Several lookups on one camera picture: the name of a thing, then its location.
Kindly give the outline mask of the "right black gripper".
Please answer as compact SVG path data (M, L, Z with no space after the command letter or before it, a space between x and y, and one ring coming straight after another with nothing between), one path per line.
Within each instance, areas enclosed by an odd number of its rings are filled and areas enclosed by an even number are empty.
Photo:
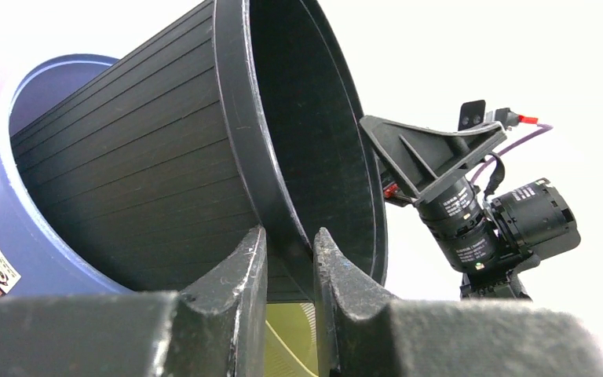
M506 140L499 122L446 132L366 115L360 128L417 211L450 266L484 273L495 266L499 241L464 178Z

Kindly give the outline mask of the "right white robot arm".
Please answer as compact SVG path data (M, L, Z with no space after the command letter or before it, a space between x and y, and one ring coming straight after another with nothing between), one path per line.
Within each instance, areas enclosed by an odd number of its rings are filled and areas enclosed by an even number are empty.
M527 299L518 274L579 245L576 218L548 179L497 195L500 156L485 188L467 179L505 140L500 122L445 132L367 115L360 127L392 178L386 198L418 211L462 274L461 298Z

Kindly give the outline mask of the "olive green mesh basket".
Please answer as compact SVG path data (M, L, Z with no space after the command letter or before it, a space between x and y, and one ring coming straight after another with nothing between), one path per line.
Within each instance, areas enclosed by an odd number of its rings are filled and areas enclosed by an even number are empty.
M264 375L318 375L316 316L312 303L266 306Z

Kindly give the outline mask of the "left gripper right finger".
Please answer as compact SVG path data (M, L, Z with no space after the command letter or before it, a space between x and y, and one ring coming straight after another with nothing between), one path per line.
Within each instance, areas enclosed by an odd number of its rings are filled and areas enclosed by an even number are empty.
M573 315L518 300L406 300L327 229L313 251L321 376L603 376L603 345Z

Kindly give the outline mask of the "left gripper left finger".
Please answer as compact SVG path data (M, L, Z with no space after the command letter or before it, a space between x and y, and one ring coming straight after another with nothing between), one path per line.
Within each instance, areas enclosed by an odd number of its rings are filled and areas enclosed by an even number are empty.
M0 298L0 376L262 376L267 236L182 291Z

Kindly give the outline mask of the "blue plastic bin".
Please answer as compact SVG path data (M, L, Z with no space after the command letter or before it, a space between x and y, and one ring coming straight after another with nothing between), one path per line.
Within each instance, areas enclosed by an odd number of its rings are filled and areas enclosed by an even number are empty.
M0 296L122 294L42 216L20 177L10 138L117 58L72 53L25 63L0 85Z

